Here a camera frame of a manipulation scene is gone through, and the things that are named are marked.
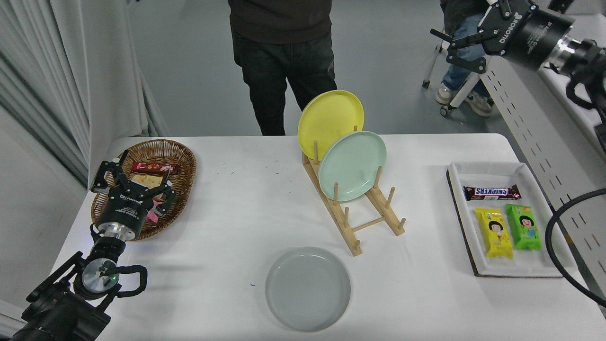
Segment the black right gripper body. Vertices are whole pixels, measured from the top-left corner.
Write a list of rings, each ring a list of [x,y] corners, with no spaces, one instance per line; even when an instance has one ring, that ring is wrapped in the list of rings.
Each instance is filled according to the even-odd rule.
[[[483,41],[486,54],[500,56],[514,64],[536,71],[571,30],[573,18],[540,9],[529,0],[510,0],[510,16],[504,18],[502,5],[495,3],[483,17],[483,32],[493,33]]]

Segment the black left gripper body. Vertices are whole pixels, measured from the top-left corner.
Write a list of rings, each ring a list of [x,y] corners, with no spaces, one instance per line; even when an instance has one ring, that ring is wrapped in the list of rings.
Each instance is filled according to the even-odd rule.
[[[152,207],[153,199],[143,198],[141,192],[110,190],[108,201],[97,218],[97,229],[104,236],[139,236]]]

